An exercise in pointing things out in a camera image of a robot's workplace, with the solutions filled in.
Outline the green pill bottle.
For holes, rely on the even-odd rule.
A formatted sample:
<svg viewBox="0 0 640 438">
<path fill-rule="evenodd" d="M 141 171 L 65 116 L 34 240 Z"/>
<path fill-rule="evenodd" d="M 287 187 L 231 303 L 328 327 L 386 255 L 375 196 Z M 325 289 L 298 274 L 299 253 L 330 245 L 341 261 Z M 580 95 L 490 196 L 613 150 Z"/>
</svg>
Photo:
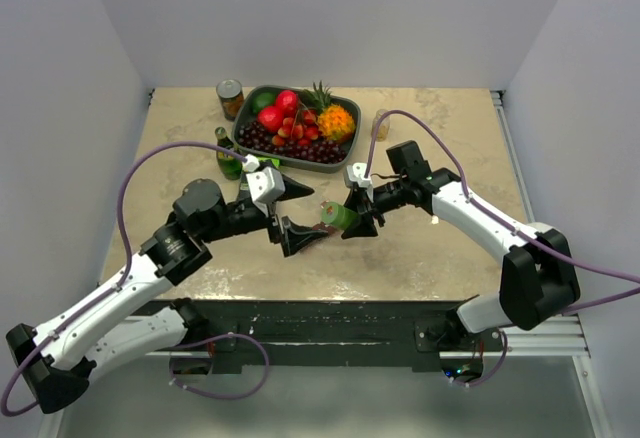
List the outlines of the green pill bottle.
<svg viewBox="0 0 640 438">
<path fill-rule="evenodd" d="M 345 231 L 358 218 L 358 214 L 346 206 L 327 201 L 322 205 L 321 222 L 338 230 Z"/>
</svg>

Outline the razor box black green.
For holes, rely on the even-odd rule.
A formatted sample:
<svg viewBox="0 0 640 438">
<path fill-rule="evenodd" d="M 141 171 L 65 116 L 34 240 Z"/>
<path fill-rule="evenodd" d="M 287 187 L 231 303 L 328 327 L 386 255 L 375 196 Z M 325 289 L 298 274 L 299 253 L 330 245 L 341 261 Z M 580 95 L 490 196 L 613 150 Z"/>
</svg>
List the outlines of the razor box black green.
<svg viewBox="0 0 640 438">
<path fill-rule="evenodd" d="M 257 159 L 261 163 L 267 163 L 267 164 L 273 166 L 276 169 L 278 169 L 280 167 L 280 160 L 278 158 L 258 156 Z M 243 197 L 243 196 L 248 196 L 248 195 L 249 195 L 248 180 L 247 180 L 247 177 L 246 177 L 246 173 L 242 172 L 241 175 L 240 175 L 240 182 L 239 182 L 239 187 L 238 187 L 238 196 L 239 197 Z"/>
</svg>

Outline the tin can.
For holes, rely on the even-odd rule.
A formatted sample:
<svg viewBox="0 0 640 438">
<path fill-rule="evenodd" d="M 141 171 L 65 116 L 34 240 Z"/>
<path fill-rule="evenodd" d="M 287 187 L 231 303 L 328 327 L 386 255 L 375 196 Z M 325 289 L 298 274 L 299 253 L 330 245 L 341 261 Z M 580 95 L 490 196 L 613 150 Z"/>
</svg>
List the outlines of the tin can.
<svg viewBox="0 0 640 438">
<path fill-rule="evenodd" d="M 244 103 L 241 83 L 236 79 L 222 80 L 216 86 L 216 94 L 224 117 L 229 121 L 234 121 Z"/>
</svg>

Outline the red apple lower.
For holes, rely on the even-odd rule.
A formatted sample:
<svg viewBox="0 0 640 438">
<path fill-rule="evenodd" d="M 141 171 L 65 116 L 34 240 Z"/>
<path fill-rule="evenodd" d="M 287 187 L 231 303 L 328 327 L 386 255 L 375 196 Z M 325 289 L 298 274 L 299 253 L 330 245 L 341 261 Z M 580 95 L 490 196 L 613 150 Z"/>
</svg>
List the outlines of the red apple lower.
<svg viewBox="0 0 640 438">
<path fill-rule="evenodd" d="M 276 134 L 283 125 L 284 113 L 275 105 L 262 109 L 257 115 L 258 123 L 269 133 Z"/>
</svg>

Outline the red weekly pill organizer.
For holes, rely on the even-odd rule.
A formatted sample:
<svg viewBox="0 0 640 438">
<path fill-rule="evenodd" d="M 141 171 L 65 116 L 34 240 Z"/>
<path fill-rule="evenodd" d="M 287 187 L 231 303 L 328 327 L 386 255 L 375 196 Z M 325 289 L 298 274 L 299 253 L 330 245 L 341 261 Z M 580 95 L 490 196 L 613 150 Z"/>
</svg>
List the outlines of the red weekly pill organizer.
<svg viewBox="0 0 640 438">
<path fill-rule="evenodd" d="M 329 201 L 323 201 L 320 204 L 320 221 L 314 225 L 311 226 L 311 228 L 314 231 L 321 231 L 323 232 L 327 237 L 332 236 L 333 234 L 335 234 L 338 229 L 335 228 L 334 226 L 331 226 L 329 223 L 325 222 L 326 218 L 326 213 L 325 211 L 330 207 L 331 203 Z"/>
</svg>

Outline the clear glass jar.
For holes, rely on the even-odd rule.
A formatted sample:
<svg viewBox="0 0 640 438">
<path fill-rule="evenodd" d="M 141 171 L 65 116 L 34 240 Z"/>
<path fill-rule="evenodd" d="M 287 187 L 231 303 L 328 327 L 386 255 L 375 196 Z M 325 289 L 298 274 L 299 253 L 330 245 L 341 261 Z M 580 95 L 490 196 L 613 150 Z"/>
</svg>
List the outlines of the clear glass jar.
<svg viewBox="0 0 640 438">
<path fill-rule="evenodd" d="M 385 118 L 386 109 L 379 109 L 372 121 L 371 136 L 377 141 L 385 141 L 389 134 L 390 120 Z"/>
</svg>

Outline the purple grape bunch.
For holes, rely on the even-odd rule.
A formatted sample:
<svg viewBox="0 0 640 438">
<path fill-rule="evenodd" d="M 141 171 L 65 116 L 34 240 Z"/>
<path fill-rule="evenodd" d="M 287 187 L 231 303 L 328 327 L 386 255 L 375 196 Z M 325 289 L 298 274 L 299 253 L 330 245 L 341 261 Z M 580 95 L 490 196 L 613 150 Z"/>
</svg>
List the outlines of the purple grape bunch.
<svg viewBox="0 0 640 438">
<path fill-rule="evenodd" d="M 287 143 L 284 147 L 276 147 L 271 142 L 274 135 L 266 131 L 257 121 L 241 125 L 235 132 L 236 142 L 239 146 L 257 152 L 321 164 L 336 164 L 347 157 L 347 152 L 341 145 L 326 140 L 321 133 L 319 139 L 309 146 Z"/>
</svg>

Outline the red apple upper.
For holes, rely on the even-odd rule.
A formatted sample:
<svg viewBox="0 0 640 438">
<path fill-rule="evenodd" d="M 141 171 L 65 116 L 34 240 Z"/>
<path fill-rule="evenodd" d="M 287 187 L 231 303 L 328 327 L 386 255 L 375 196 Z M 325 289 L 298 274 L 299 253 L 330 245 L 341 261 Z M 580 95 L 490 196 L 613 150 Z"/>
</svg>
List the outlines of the red apple upper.
<svg viewBox="0 0 640 438">
<path fill-rule="evenodd" d="M 282 112 L 285 118 L 294 117 L 299 106 L 297 93 L 292 90 L 281 91 L 276 97 L 275 106 Z"/>
</svg>

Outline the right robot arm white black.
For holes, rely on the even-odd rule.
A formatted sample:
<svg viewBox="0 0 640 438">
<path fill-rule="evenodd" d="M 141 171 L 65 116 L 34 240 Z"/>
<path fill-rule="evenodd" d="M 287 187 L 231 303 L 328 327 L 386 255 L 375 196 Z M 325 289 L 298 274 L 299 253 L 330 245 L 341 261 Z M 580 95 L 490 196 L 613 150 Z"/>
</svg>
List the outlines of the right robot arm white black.
<svg viewBox="0 0 640 438">
<path fill-rule="evenodd" d="M 397 177 L 381 186 L 373 185 L 366 164 L 346 167 L 349 195 L 344 206 L 356 216 L 343 238 L 375 237 L 386 213 L 412 205 L 456 227 L 501 266 L 498 292 L 455 309 L 445 327 L 452 348 L 469 350 L 490 328 L 531 330 L 580 298 L 561 232 L 509 217 L 466 188 L 461 176 L 447 168 L 432 169 L 414 141 L 389 148 L 387 157 Z"/>
</svg>

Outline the green lime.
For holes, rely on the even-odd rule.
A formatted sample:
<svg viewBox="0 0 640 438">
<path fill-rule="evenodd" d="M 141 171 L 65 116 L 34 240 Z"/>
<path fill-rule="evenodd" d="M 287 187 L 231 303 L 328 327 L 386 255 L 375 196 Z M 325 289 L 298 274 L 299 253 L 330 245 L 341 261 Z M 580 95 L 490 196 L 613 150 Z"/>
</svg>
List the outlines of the green lime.
<svg viewBox="0 0 640 438">
<path fill-rule="evenodd" d="M 259 114 L 264 108 L 273 106 L 276 102 L 276 95 L 272 92 L 260 92 L 251 101 L 251 111 L 254 115 Z"/>
</svg>

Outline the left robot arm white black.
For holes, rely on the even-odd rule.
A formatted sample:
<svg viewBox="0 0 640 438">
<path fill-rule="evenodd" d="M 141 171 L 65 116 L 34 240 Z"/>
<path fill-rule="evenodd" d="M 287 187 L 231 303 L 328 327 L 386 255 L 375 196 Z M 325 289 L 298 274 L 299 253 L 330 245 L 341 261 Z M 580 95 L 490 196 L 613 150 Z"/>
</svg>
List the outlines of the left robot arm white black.
<svg viewBox="0 0 640 438">
<path fill-rule="evenodd" d="M 276 214 L 278 202 L 309 196 L 311 187 L 271 167 L 249 172 L 246 179 L 246 193 L 231 202 L 211 179 L 188 183 L 166 223 L 139 252 L 128 254 L 119 272 L 56 317 L 10 329 L 6 341 L 17 370 L 9 383 L 24 380 L 35 407 L 52 414 L 134 358 L 173 346 L 200 348 L 207 321 L 189 301 L 169 305 L 135 325 L 125 321 L 203 268 L 212 258 L 211 242 L 264 230 L 284 256 L 292 256 L 321 235 Z"/>
</svg>

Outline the pineapple top green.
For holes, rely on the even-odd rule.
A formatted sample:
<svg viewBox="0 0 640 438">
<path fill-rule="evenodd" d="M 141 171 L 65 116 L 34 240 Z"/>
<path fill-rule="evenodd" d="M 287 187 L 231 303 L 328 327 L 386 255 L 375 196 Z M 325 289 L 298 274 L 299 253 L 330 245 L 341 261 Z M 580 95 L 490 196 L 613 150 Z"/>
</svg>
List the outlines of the pineapple top green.
<svg viewBox="0 0 640 438">
<path fill-rule="evenodd" d="M 317 115 L 323 113 L 332 104 L 332 94 L 329 86 L 324 86 L 322 81 L 313 83 L 311 89 L 301 91 L 304 104 L 313 109 Z"/>
</svg>

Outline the green glass bottle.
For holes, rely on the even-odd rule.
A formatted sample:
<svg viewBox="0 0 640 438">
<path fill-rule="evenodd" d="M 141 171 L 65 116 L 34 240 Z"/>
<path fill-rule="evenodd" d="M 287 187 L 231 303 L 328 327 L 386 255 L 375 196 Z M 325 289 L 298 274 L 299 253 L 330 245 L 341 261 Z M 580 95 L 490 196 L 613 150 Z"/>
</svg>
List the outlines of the green glass bottle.
<svg viewBox="0 0 640 438">
<path fill-rule="evenodd" d="M 237 146 L 229 138 L 224 127 L 217 127 L 215 129 L 215 136 L 219 147 L 238 153 Z M 221 172 L 228 180 L 235 181 L 240 179 L 242 173 L 242 163 L 240 160 L 235 156 L 228 155 L 220 151 L 216 152 L 216 159 Z"/>
</svg>

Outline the grey fruit tray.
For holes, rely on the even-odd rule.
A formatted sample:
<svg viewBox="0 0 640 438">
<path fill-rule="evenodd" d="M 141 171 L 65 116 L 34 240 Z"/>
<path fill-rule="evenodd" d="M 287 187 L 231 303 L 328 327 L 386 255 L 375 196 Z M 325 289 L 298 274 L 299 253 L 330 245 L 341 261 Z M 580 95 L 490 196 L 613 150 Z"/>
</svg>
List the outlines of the grey fruit tray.
<svg viewBox="0 0 640 438">
<path fill-rule="evenodd" d="M 301 170 L 335 173 L 355 150 L 359 106 L 316 84 L 312 89 L 264 85 L 239 108 L 232 140 L 246 154 Z"/>
</svg>

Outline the red apple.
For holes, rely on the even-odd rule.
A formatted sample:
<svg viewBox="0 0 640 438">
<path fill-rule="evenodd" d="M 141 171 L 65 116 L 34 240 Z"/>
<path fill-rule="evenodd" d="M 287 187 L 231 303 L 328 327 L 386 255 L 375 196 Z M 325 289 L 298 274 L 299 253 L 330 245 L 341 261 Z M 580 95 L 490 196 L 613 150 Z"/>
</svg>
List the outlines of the red apple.
<svg viewBox="0 0 640 438">
<path fill-rule="evenodd" d="M 257 115 L 258 123 L 269 133 L 276 134 L 283 125 L 284 113 L 275 105 L 262 109 Z"/>
<path fill-rule="evenodd" d="M 299 106 L 297 93 L 292 90 L 281 91 L 276 97 L 275 106 L 282 112 L 285 118 L 294 117 Z"/>
</svg>

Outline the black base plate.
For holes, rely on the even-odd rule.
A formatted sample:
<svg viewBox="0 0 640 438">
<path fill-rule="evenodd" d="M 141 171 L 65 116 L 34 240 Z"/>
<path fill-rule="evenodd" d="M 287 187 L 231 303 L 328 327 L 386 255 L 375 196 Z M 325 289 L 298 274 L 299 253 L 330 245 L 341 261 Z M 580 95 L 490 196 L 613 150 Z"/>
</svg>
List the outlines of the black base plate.
<svg viewBox="0 0 640 438">
<path fill-rule="evenodd" d="M 155 351 L 202 351 L 221 374 L 269 363 L 291 367 L 387 367 L 444 370 L 444 355 L 460 364 L 478 344 L 500 344 L 497 322 L 469 332 L 455 320 L 455 302 L 317 302 L 154 300 L 89 349 L 87 377 L 96 380 Z"/>
</svg>

